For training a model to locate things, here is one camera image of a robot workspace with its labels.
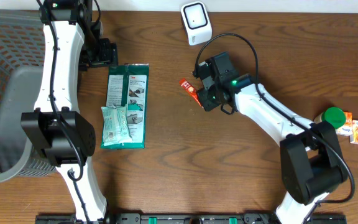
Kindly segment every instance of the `bottle with green lid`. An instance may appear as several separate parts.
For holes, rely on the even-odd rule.
[[[316,124],[327,121],[334,126],[335,129],[342,127],[346,122],[346,115],[340,108],[332,107],[319,114],[314,122]]]

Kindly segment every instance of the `cable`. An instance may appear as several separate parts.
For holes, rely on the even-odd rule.
[[[52,25],[52,22],[50,19],[50,15],[51,15],[51,13],[49,13],[50,9],[48,9],[47,7],[44,7],[42,5],[42,3],[40,2],[40,0],[36,0],[36,1],[37,1],[38,5],[40,6],[40,8],[42,10],[44,10],[44,12],[45,12],[45,17],[47,18],[49,28],[50,28],[50,31],[51,31],[52,37],[53,37],[53,59],[52,59],[52,69],[51,69],[51,74],[50,74],[49,96],[48,96],[50,99],[50,105],[52,107],[52,113],[56,117],[57,124],[58,124],[59,128],[62,130],[62,133],[65,135],[68,143],[74,149],[75,156],[77,158],[78,165],[80,167],[80,174],[77,178],[75,178],[74,172],[72,170],[69,170],[67,172],[67,175],[73,181],[74,189],[78,196],[78,199],[81,202],[81,207],[83,208],[86,222],[91,223],[91,221],[88,217],[88,212],[86,211],[85,203],[82,199],[82,196],[81,196],[80,191],[77,186],[77,182],[79,180],[81,180],[83,173],[84,173],[84,167],[83,167],[84,161],[80,157],[79,149],[75,146],[74,142],[71,140],[71,138],[68,134],[68,126],[65,125],[64,120],[61,119],[60,114],[57,113],[57,106],[55,104],[55,97],[53,95],[53,84],[54,84],[54,80],[55,80],[56,59],[57,59],[57,52],[59,50],[58,45],[57,45],[57,36],[56,36],[55,29],[53,28],[53,25]]]
[[[352,197],[354,196],[354,192],[356,191],[356,184],[354,182],[354,177],[353,174],[349,168],[349,166],[346,164],[346,162],[339,156],[339,154],[333,149],[333,147],[326,142],[323,138],[321,138],[318,134],[312,132],[312,130],[310,130],[309,128],[303,126],[301,123],[297,122],[294,118],[291,118],[289,115],[287,115],[286,113],[284,113],[282,110],[280,110],[280,108],[277,108],[273,103],[271,103],[268,99],[266,99],[265,95],[263,93],[260,92],[259,90],[259,64],[258,64],[258,55],[256,53],[256,50],[254,48],[254,46],[244,37],[238,35],[238,34],[233,34],[233,33],[224,33],[224,34],[219,34],[216,37],[212,38],[211,40],[209,40],[200,50],[200,52],[197,55],[197,59],[196,59],[196,64],[195,64],[195,75],[196,77],[198,76],[198,60],[200,59],[201,53],[203,52],[203,50],[214,40],[216,40],[217,38],[223,37],[223,36],[227,36],[227,35],[231,35],[234,37],[238,37],[240,39],[242,39],[243,41],[245,41],[248,46],[251,48],[252,52],[254,53],[254,57],[255,57],[255,87],[257,90],[258,95],[260,96],[261,99],[263,99],[266,104],[268,104],[271,108],[273,108],[275,111],[277,111],[279,114],[281,114],[284,118],[286,118],[287,120],[291,121],[291,123],[297,125],[299,128],[303,129],[305,132],[309,133],[310,135],[312,135],[318,142],[320,142],[321,144],[323,144],[325,146],[326,149],[330,150],[339,160],[339,162],[342,164],[342,166],[345,168],[348,176],[349,176],[349,181],[351,184],[351,191],[349,193],[349,195],[342,199],[342,200],[318,200],[316,202],[317,205],[320,205],[321,203],[344,203],[344,202],[348,202],[352,199]]]
[[[94,29],[98,25],[98,23],[100,22],[100,16],[101,16],[101,11],[100,11],[98,1],[97,0],[93,0],[93,1],[96,4],[96,7],[98,8],[99,15],[98,15],[98,19],[96,20],[96,22],[91,26],[91,30]]]

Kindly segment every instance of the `white wall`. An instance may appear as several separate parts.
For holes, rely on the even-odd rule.
[[[98,0],[98,2],[102,10],[179,11],[182,5],[192,0]],[[358,13],[358,0],[203,0],[203,2],[211,12]],[[0,0],[0,9],[38,9],[38,5],[35,0]]]

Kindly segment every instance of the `wood grain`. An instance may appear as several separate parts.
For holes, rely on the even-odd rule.
[[[298,114],[313,119],[329,106],[358,119],[358,14],[211,13],[214,34],[235,32],[258,51],[260,80]],[[178,82],[191,76],[201,46],[186,43],[178,12],[103,12],[104,36],[118,45],[119,61],[149,63],[146,149],[97,148],[94,168],[113,208],[144,213],[242,213],[275,210],[285,189],[278,146],[249,118],[204,112]],[[217,40],[206,59],[228,51],[242,73],[253,73],[249,48],[240,40]],[[81,114],[101,138],[107,68],[81,74]],[[358,146],[339,137],[356,179],[354,199],[324,205],[358,223]],[[345,197],[348,183],[329,196]],[[40,213],[73,213],[58,174],[16,177],[0,184],[0,223],[33,223]]]

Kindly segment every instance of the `black cable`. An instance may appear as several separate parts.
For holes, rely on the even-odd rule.
[[[70,136],[69,136],[69,133],[68,133],[68,125],[66,126],[65,123],[64,123],[64,119],[62,119],[60,117],[60,114],[57,113],[57,106],[55,104],[55,97],[53,95],[53,84],[54,84],[54,80],[55,80],[55,69],[56,69],[56,59],[57,59],[57,52],[59,50],[58,48],[58,45],[57,45],[57,36],[56,36],[56,33],[55,33],[55,29],[53,28],[53,25],[52,25],[52,22],[51,22],[51,19],[50,19],[50,9],[48,9],[47,7],[44,7],[42,5],[42,3],[40,2],[40,0],[36,0],[38,5],[40,6],[40,8],[42,10],[44,10],[45,12],[45,17],[47,18],[48,20],[48,25],[49,25],[49,28],[50,28],[50,31],[52,33],[52,37],[53,37],[53,59],[52,59],[52,69],[51,69],[51,74],[50,74],[50,84],[49,84],[49,99],[50,99],[50,105],[52,107],[52,113],[53,115],[56,117],[56,121],[57,121],[57,124],[59,126],[59,128],[62,130],[62,133],[65,135],[68,143],[70,144],[70,146],[74,149],[74,152],[75,152],[75,155],[76,155],[76,158],[77,158],[77,161],[78,161],[78,165],[80,167],[80,174],[77,178],[75,178],[74,176],[74,172],[72,170],[69,170],[67,172],[67,175],[68,177],[73,181],[73,184],[74,184],[74,188],[75,188],[75,192],[81,202],[81,206],[84,210],[84,214],[85,214],[85,218],[86,218],[86,222],[87,223],[91,223],[89,217],[88,217],[88,212],[86,211],[86,207],[85,207],[85,203],[82,199],[82,196],[80,194],[80,191],[78,190],[78,186],[77,186],[77,182],[79,180],[81,180],[82,176],[83,176],[83,173],[84,173],[84,167],[83,167],[83,164],[84,164],[84,161],[83,159],[80,157],[80,151],[79,149],[75,146],[74,142],[71,140]]]
[[[223,36],[227,36],[227,35],[231,35],[234,37],[238,37],[240,39],[242,39],[243,41],[245,41],[248,46],[251,48],[252,52],[254,53],[254,57],[255,57],[255,87],[257,90],[257,93],[259,95],[259,97],[261,99],[263,99],[266,104],[268,104],[271,108],[273,108],[275,111],[277,111],[279,114],[281,114],[284,118],[286,118],[287,120],[291,121],[291,123],[297,125],[299,128],[303,129],[304,131],[306,131],[307,133],[309,133],[310,135],[312,135],[318,142],[320,142],[321,144],[323,144],[325,146],[326,149],[330,150],[338,159],[339,162],[342,164],[342,166],[345,168],[348,176],[349,176],[349,181],[351,183],[351,192],[350,194],[342,199],[342,200],[318,200],[316,202],[317,205],[320,205],[321,203],[344,203],[344,202],[348,202],[350,201],[350,199],[352,199],[352,197],[354,196],[354,192],[356,191],[356,185],[354,182],[354,177],[353,174],[349,168],[349,166],[346,164],[346,162],[339,156],[339,154],[333,149],[333,147],[326,142],[323,138],[321,138],[318,134],[312,132],[312,130],[310,130],[309,128],[303,126],[301,123],[297,122],[294,118],[292,118],[291,116],[287,115],[286,113],[284,113],[282,110],[280,110],[280,108],[276,107],[273,103],[269,102],[268,99],[266,99],[265,95],[263,93],[260,92],[259,90],[259,64],[258,64],[258,55],[256,53],[256,50],[254,48],[254,46],[244,37],[238,35],[238,34],[233,34],[233,33],[225,33],[225,34],[219,34],[216,37],[212,38],[210,41],[208,41],[200,50],[200,52],[197,55],[197,59],[196,59],[196,64],[195,64],[195,75],[196,77],[198,76],[198,60],[200,59],[201,53],[203,52],[203,50],[214,40],[216,40],[217,38],[223,37]]]
[[[96,22],[91,26],[91,30],[94,29],[98,25],[98,23],[100,21],[100,16],[101,16],[101,11],[100,11],[98,1],[97,0],[93,0],[93,1],[96,4],[96,7],[98,8],[99,15],[98,15],[98,19],[96,20]]]

